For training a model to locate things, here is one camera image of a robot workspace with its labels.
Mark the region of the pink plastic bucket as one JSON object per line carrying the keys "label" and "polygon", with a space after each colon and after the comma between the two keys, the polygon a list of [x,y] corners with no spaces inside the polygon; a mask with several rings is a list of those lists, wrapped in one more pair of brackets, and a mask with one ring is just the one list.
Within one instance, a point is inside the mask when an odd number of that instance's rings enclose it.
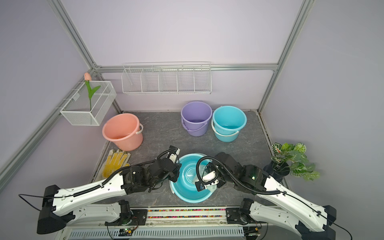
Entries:
{"label": "pink plastic bucket", "polygon": [[114,143],[120,150],[133,151],[143,143],[144,126],[133,114],[119,114],[109,119],[103,126],[103,137]]}

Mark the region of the purple bucket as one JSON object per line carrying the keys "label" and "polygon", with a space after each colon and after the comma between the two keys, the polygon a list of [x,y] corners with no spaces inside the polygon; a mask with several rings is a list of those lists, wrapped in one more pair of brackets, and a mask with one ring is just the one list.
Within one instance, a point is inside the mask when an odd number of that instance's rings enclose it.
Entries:
{"label": "purple bucket", "polygon": [[200,137],[208,131],[212,115],[213,110],[208,104],[199,101],[189,102],[181,110],[181,123],[188,134]]}

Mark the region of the mint green cloth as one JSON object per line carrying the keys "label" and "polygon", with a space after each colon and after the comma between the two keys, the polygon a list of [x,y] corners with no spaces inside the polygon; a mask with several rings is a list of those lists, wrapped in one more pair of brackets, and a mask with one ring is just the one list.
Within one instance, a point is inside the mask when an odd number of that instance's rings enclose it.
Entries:
{"label": "mint green cloth", "polygon": [[218,182],[213,182],[211,184],[205,185],[205,189],[213,193],[217,189]]}

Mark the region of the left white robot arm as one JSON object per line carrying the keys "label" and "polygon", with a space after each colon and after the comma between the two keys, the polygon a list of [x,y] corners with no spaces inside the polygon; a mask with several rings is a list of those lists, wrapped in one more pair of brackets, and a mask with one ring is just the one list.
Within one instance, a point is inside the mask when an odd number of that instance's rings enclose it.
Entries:
{"label": "left white robot arm", "polygon": [[114,171],[108,178],[92,184],[60,189],[56,185],[45,188],[39,213],[37,233],[57,232],[76,219],[75,210],[112,197],[151,192],[165,180],[176,182],[181,163],[169,158],[156,159],[150,165],[131,165]]}

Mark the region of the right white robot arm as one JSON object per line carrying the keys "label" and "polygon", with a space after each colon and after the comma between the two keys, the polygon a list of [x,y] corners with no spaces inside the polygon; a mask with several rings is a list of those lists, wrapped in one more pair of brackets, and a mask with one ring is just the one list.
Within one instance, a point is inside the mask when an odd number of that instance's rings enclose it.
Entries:
{"label": "right white robot arm", "polygon": [[337,211],[330,205],[316,205],[285,188],[266,171],[254,165],[241,165],[232,156],[221,152],[209,158],[207,169],[214,172],[218,187],[231,183],[234,189],[259,196],[273,204],[265,206],[252,199],[243,199],[232,224],[265,222],[290,230],[303,240],[334,240],[331,228]]}

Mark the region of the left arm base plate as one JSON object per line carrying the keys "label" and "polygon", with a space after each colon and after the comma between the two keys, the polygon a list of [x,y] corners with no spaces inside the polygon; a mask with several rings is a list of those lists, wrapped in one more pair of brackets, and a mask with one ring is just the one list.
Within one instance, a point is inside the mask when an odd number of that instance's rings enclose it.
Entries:
{"label": "left arm base plate", "polygon": [[121,214],[121,216],[113,222],[105,222],[105,226],[144,226],[147,216],[147,209],[131,210],[130,214]]}

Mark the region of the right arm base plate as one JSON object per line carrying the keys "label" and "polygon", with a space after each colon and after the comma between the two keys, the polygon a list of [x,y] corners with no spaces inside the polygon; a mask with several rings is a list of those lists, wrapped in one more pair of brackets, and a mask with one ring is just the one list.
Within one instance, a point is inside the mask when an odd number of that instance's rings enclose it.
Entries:
{"label": "right arm base plate", "polygon": [[242,213],[239,208],[226,208],[226,219],[228,224],[249,225],[266,224],[267,222],[255,221],[249,215]]}

